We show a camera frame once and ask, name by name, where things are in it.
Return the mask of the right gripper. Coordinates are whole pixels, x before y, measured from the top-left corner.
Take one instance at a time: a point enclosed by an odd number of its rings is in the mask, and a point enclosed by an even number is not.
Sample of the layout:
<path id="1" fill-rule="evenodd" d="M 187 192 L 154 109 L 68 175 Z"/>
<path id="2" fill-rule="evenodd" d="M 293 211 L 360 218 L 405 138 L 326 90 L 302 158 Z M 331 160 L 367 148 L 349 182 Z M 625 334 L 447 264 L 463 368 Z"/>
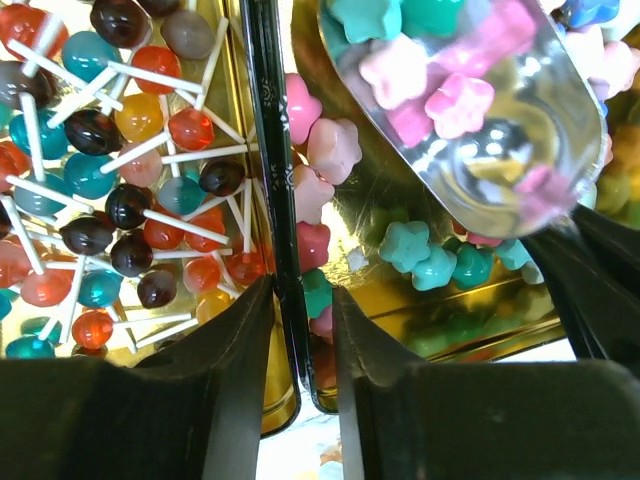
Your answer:
<path id="1" fill-rule="evenodd" d="M 582 205 L 522 239 L 579 359 L 639 358 L 639 231 Z"/>

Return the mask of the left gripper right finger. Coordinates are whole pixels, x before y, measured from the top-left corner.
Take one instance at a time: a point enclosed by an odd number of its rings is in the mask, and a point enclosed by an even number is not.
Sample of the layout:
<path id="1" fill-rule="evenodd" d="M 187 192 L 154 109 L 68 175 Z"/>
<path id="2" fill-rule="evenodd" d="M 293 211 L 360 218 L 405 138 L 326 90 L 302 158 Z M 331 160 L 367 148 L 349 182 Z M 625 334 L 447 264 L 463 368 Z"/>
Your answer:
<path id="1" fill-rule="evenodd" d="M 639 384 L 608 361 L 431 363 L 333 294 L 348 479 L 635 479 Z"/>

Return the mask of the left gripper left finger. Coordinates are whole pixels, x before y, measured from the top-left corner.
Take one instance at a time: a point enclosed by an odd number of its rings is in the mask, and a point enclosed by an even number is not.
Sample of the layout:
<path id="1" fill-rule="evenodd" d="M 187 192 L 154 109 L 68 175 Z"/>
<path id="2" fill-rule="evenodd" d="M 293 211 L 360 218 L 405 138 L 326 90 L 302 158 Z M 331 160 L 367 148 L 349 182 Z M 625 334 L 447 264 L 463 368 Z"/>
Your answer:
<path id="1" fill-rule="evenodd" d="M 5 479 L 251 479 L 272 280 L 132 368 L 92 357 L 1 364 Z"/>

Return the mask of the metal scoop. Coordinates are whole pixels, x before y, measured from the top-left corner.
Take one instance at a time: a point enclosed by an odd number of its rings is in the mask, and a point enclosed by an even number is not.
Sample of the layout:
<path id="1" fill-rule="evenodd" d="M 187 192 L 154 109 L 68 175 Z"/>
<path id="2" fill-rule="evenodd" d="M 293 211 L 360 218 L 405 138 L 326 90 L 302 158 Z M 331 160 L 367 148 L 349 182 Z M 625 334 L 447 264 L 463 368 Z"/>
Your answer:
<path id="1" fill-rule="evenodd" d="M 594 185 L 606 122 L 537 1 L 321 1 L 333 67 L 466 229 L 535 233 Z"/>

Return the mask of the tin of lollipops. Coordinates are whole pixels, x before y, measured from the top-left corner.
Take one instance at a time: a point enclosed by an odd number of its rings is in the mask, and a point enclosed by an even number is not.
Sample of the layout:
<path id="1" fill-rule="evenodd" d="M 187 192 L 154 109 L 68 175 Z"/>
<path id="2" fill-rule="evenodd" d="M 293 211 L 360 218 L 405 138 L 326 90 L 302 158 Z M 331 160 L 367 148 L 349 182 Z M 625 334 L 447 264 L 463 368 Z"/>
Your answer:
<path id="1" fill-rule="evenodd" d="M 131 367 L 271 270 L 237 1 L 1 5 L 1 358 Z"/>

